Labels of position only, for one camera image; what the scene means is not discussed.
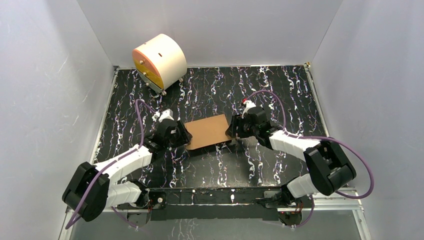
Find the brown cardboard box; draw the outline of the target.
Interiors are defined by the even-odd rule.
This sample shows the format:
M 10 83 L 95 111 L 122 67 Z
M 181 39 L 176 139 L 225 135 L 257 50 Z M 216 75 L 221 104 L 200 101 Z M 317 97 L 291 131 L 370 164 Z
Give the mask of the brown cardboard box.
M 224 114 L 187 122 L 184 126 L 192 135 L 190 143 L 185 147 L 190 151 L 233 139 L 226 134 L 229 123 Z

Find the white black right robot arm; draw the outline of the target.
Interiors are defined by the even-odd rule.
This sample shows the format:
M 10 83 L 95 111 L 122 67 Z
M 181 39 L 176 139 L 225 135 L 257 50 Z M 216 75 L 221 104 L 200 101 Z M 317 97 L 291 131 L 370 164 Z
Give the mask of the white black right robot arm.
M 225 133 L 232 138 L 255 137 L 260 145 L 306 163 L 307 174 L 281 187 L 277 200 L 282 200 L 288 207 L 295 207 L 306 195 L 321 193 L 329 196 L 357 176 L 338 143 L 290 136 L 282 127 L 272 124 L 265 111 L 258 106 L 233 115 Z

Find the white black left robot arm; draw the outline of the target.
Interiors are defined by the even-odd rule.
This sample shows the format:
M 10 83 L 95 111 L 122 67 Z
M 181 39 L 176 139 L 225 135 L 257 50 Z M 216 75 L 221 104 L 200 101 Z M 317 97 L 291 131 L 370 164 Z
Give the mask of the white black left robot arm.
M 165 150 L 188 145 L 192 137 L 182 121 L 164 119 L 153 134 L 145 136 L 142 143 L 126 152 L 97 164 L 81 163 L 62 195 L 62 201 L 73 210 L 67 226 L 79 219 L 90 222 L 104 209 L 118 205 L 147 206 L 150 198 L 145 184 L 138 180 L 118 181 L 147 167 Z

